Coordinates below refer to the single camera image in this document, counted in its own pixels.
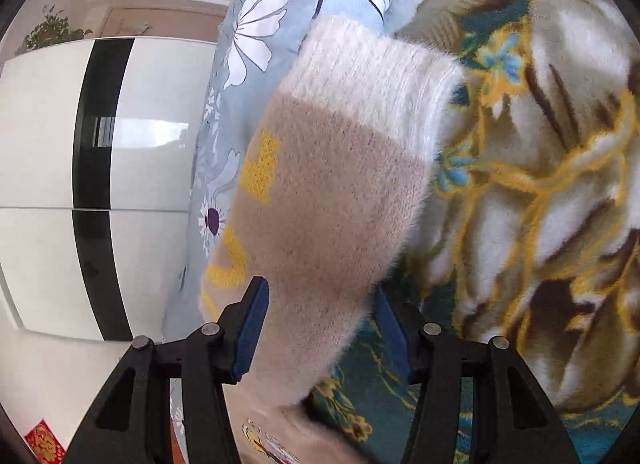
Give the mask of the white black-striped wardrobe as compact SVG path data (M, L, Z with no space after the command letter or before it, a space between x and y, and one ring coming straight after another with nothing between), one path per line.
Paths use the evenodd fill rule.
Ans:
M158 339L216 47L69 42L1 71L1 302L17 328Z

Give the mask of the light blue floral duvet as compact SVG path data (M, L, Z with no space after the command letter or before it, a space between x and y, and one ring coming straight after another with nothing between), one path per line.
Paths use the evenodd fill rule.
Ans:
M321 16L344 17L395 39L390 27L411 1L232 2L222 23L195 144L186 263L180 284L167 304L165 341L185 339L205 323L217 321L224 311L214 320L203 316L204 271L226 227L236 183L262 113L291 70L314 21Z

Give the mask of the fluffy beige knit sweater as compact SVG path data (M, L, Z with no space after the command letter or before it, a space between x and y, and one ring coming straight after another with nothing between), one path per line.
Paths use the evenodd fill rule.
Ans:
M254 276L269 306L250 372L224 392L245 463L355 463L302 408L408 241L463 72L454 56L321 16L250 141L201 284L208 320Z

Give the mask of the green potted plant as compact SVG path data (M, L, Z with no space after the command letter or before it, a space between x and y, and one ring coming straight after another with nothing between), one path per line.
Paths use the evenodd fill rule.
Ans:
M54 5L44 6L43 21L29 31L23 40L24 50L32 52L40 48L74 42L93 35L89 28L73 28L63 9L56 9Z

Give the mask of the teal floral bed blanket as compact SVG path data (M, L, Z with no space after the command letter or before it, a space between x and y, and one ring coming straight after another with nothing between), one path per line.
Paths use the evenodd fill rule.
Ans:
M613 0L401 0L465 76L390 297L503 336L584 463L639 404L639 41Z

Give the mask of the red fu wall decoration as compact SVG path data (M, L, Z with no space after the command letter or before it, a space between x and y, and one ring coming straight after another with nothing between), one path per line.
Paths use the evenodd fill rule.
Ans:
M25 442L39 464L62 464L65 449L46 423L41 420L25 436Z

